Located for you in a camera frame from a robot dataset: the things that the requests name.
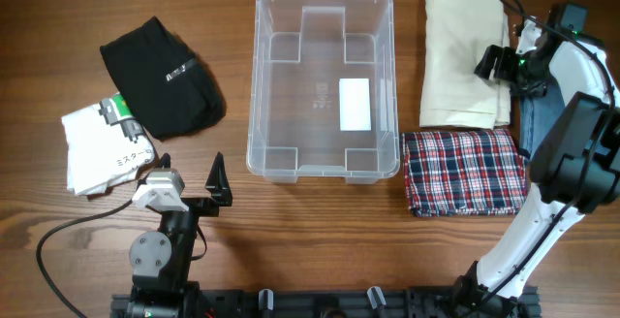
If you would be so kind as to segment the cream cloth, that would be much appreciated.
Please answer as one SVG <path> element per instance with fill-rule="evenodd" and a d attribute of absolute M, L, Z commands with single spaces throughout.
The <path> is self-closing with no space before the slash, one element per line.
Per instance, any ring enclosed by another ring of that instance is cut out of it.
<path fill-rule="evenodd" d="M 506 47 L 499 0 L 425 0 L 425 70 L 419 125 L 493 129 L 511 121 L 509 87 L 474 74 L 486 49 Z"/>

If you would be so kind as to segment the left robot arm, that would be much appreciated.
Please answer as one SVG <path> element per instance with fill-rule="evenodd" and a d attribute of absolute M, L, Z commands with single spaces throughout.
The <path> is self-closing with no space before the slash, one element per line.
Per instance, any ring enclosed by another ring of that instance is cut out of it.
<path fill-rule="evenodd" d="M 128 301 L 114 306 L 114 317 L 203 317 L 200 284 L 188 276 L 191 263 L 200 258 L 194 253 L 196 239 L 204 238 L 200 219 L 216 217 L 221 207 L 233 203 L 224 155 L 214 158 L 204 185 L 206 197 L 183 197 L 184 188 L 168 154 L 139 181 L 132 203 L 156 211 L 161 220 L 157 230 L 138 236 L 131 245 L 133 286 Z"/>

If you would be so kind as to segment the black garment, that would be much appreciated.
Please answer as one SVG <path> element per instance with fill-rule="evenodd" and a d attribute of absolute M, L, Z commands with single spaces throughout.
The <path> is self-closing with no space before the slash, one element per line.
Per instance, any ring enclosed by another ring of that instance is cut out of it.
<path fill-rule="evenodd" d="M 100 53 L 131 113 L 153 138 L 194 134 L 224 118 L 215 79 L 156 16 L 101 46 Z"/>

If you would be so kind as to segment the red blue plaid cloth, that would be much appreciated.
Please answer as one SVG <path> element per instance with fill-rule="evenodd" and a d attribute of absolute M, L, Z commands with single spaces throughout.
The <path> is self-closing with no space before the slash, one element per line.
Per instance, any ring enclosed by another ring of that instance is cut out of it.
<path fill-rule="evenodd" d="M 527 158 L 507 129 L 403 133 L 401 146 L 416 217 L 514 215 L 525 202 Z"/>

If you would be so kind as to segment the blue denim jeans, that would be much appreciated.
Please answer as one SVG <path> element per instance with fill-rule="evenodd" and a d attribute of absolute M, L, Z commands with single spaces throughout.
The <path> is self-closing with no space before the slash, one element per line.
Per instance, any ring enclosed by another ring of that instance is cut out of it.
<path fill-rule="evenodd" d="M 552 79 L 547 83 L 544 96 L 522 97 L 519 106 L 519 150 L 531 159 L 566 105 L 559 85 Z"/>

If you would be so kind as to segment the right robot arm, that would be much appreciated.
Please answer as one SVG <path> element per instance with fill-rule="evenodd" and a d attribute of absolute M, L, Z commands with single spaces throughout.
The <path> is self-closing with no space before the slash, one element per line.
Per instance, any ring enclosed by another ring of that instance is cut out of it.
<path fill-rule="evenodd" d="M 619 196 L 619 110 L 600 40 L 583 33 L 585 7 L 560 3 L 541 23 L 533 49 L 489 46 L 475 73 L 527 89 L 550 77 L 571 94 L 529 164 L 524 205 L 487 254 L 458 277 L 454 317 L 523 317 L 520 297 L 556 241 Z"/>

